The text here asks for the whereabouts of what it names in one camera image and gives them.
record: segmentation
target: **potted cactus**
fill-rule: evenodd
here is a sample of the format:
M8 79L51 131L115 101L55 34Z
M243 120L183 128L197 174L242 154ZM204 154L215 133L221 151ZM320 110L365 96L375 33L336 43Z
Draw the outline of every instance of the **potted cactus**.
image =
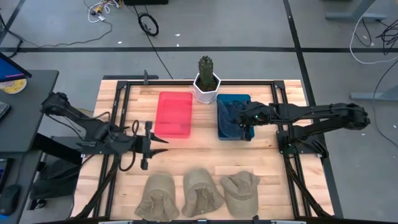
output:
M199 73L193 82L195 96L201 103L209 104L216 97L221 80L213 72L213 61L209 56L199 60Z

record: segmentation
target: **black desk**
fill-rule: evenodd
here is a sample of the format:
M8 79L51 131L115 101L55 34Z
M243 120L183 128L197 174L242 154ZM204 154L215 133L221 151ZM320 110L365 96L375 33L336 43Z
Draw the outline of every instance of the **black desk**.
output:
M10 217L0 219L1 224L19 223L21 218L42 157L41 150L30 150L43 117L39 112L41 102L52 92L58 78L56 70L29 72L32 78L22 92L16 95L0 92L0 101L11 105L9 114L0 121L0 157L14 159L6 186L15 184L22 165L17 181L21 185L18 208Z

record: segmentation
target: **cactus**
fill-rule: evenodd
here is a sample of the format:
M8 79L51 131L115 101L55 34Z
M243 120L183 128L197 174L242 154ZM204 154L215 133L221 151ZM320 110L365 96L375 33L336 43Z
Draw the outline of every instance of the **cactus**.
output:
M213 77L213 61L209 56L203 56L199 60L199 88L201 91L214 91L217 81Z

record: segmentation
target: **white cable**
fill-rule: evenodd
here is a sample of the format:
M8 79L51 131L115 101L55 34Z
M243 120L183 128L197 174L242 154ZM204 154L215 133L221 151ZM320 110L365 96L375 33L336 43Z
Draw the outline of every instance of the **white cable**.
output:
M104 3L104 2L105 2L105 0L101 0L99 3L92 5L92 6L88 9L88 22L90 22L90 23L96 23L96 22L101 21L101 19L97 19L97 20L95 20L95 21L92 21L92 20L90 19L90 16L91 16L91 13L90 13L90 12L91 12L91 10L92 10L95 6L97 6L97 5L99 5L99 4L102 4L102 3ZM113 3L110 3L110 2L107 2L107 3L105 3L104 6L103 6L103 9L105 9L105 12L106 12L107 14L109 14L109 13L111 12L111 9L109 8L109 6L114 6L114 4L113 4Z
M355 35L356 28L357 28L359 22L361 21L362 17L365 15L365 13L367 13L368 10L366 10L366 11L362 14L362 16L358 19L358 22L357 22L356 25L355 25L354 32L353 32L353 36L351 37L351 42L349 43L349 51L351 52L351 55L353 55L353 57L355 58L355 60L356 60L357 62L362 63L362 64L365 64L365 65L373 65L373 64L375 64L375 63L381 63L381 62L391 62L391 61L397 59L398 56L396 56L396 57L394 57L394 58L392 58L392 59L389 59L389 60L381 60L381 61L377 61L377 62L363 62L363 61L361 61L361 60L359 60L358 58L355 57L354 52L353 52L353 49L352 49L352 44L353 44L353 40L354 40L354 35Z

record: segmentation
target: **white hexagonal pot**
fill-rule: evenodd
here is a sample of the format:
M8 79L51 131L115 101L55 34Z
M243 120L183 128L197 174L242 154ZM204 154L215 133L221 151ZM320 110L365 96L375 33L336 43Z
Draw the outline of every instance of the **white hexagonal pot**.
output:
M217 97L217 93L218 93L218 88L220 87L221 84L221 80L220 78L218 78L218 76L216 74L213 73L213 76L217 79L217 88L214 91L208 91L208 92L204 92L201 91L199 89L199 87L197 86L197 80L199 78L199 73L197 75L197 77L195 78L195 81L193 81L193 87L195 88L195 96L197 98L197 101L199 101L200 103L205 103L205 104L209 104L211 103L213 100L216 99Z

